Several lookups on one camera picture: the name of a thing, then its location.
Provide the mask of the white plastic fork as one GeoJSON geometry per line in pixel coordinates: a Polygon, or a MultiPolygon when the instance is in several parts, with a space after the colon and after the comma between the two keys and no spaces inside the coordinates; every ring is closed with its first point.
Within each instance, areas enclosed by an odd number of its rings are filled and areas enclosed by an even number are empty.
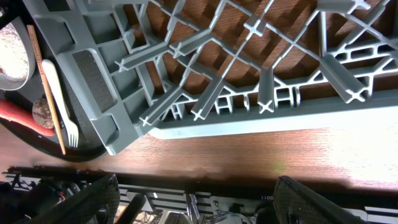
{"type": "Polygon", "coordinates": [[[72,148],[78,147],[78,140],[79,140],[79,131],[77,125],[70,119],[67,106],[65,104],[65,100],[62,93],[62,88],[60,86],[60,80],[58,78],[57,69],[52,61],[49,59],[44,59],[42,61],[42,67],[44,73],[47,77],[47,81],[49,83],[50,89],[52,94],[55,98],[55,102],[58,106],[58,110],[62,117],[67,136],[68,136],[68,144],[72,148]]]}

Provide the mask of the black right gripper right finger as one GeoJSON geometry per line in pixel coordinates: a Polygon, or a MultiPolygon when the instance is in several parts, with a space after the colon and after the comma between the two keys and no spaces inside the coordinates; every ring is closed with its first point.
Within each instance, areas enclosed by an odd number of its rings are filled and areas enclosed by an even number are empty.
{"type": "Polygon", "coordinates": [[[283,175],[276,182],[274,209],[280,223],[366,224],[293,178],[283,175]]]}

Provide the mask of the grey bowl with food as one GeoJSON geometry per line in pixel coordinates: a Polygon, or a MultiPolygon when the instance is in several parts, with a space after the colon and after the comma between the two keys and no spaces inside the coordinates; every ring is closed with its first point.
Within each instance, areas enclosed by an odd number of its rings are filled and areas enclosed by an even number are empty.
{"type": "Polygon", "coordinates": [[[32,43],[23,20],[16,17],[1,29],[1,89],[22,88],[35,71],[32,43]]]}

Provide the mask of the wooden chopstick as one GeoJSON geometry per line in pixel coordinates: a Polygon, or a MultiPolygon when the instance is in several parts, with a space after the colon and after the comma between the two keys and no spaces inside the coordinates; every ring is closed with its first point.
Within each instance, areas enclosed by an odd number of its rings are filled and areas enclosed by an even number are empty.
{"type": "Polygon", "coordinates": [[[43,69],[43,66],[42,66],[42,61],[43,61],[42,54],[41,54],[41,51],[40,51],[40,47],[39,47],[39,43],[38,43],[38,40],[37,40],[37,36],[36,36],[36,33],[35,33],[34,26],[33,25],[27,25],[27,31],[28,31],[28,34],[29,34],[30,41],[32,43],[32,48],[34,50],[35,60],[37,62],[37,67],[39,69],[40,77],[42,79],[42,84],[43,84],[43,87],[44,87],[46,99],[47,99],[47,102],[49,104],[49,109],[50,109],[50,113],[51,113],[52,120],[53,120],[53,123],[54,123],[55,132],[56,132],[57,137],[58,137],[58,141],[59,141],[59,144],[60,144],[60,147],[61,147],[61,150],[62,150],[62,154],[65,155],[66,154],[66,149],[65,149],[64,142],[63,142],[63,138],[62,138],[61,127],[60,127],[60,124],[59,124],[57,111],[56,111],[55,104],[54,104],[54,101],[53,101],[50,85],[48,83],[47,77],[45,75],[45,72],[44,72],[44,69],[43,69]]]}

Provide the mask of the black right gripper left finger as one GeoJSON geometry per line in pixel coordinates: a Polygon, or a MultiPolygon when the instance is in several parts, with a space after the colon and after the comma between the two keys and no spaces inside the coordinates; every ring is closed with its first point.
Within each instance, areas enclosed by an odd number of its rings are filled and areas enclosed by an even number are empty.
{"type": "Polygon", "coordinates": [[[77,194],[33,218],[31,223],[97,223],[113,224],[120,201],[115,175],[107,175],[77,194]]]}

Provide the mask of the orange carrot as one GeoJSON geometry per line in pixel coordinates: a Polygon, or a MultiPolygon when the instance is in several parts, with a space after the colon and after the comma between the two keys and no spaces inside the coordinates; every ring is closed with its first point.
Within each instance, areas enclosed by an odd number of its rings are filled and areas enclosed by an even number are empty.
{"type": "Polygon", "coordinates": [[[52,137],[55,135],[53,129],[38,125],[31,113],[7,100],[1,100],[1,118],[21,124],[43,136],[52,137]]]}

